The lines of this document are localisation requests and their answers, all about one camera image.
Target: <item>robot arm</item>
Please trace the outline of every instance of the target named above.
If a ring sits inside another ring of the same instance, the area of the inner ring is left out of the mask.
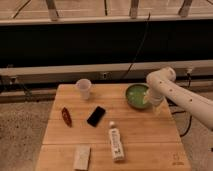
[[[150,73],[147,76],[150,103],[158,106],[166,96],[213,131],[213,101],[181,88],[173,82],[175,79],[176,73],[170,67]]]

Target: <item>bowl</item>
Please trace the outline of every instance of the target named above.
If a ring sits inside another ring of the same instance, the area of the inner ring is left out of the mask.
[[[126,99],[130,106],[136,109],[145,109],[150,103],[145,99],[148,86],[145,84],[133,84],[126,90]]]

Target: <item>floor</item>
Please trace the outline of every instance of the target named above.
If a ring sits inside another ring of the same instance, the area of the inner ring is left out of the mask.
[[[54,0],[60,18],[128,16],[131,0]],[[0,19],[11,19],[28,0],[1,0]],[[183,0],[140,0],[138,15],[177,15]],[[193,0],[190,14],[212,13],[211,0]],[[30,0],[17,19],[49,18],[45,0]]]
[[[201,94],[213,99],[213,92]],[[1,171],[33,171],[53,101],[0,104]],[[180,108],[171,107],[171,111]],[[188,124],[188,114],[176,114],[180,133]],[[213,134],[195,118],[182,138],[193,171],[205,171],[213,147]]]

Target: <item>white block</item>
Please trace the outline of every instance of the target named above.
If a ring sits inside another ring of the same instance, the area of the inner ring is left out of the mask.
[[[74,166],[75,170],[87,170],[89,165],[90,146],[79,145],[76,147]]]

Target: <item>wooden table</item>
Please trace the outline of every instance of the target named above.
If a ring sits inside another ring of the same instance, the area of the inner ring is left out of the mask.
[[[95,84],[84,101],[74,85],[60,85],[50,114],[38,159],[37,171],[72,171],[75,148],[91,146],[89,171],[190,171],[175,122],[165,102],[160,112],[135,110],[125,99],[130,84]],[[96,128],[86,119],[101,106],[106,114]],[[61,110],[68,108],[73,120],[69,128]],[[120,130],[126,160],[114,163],[108,138],[109,122]]]

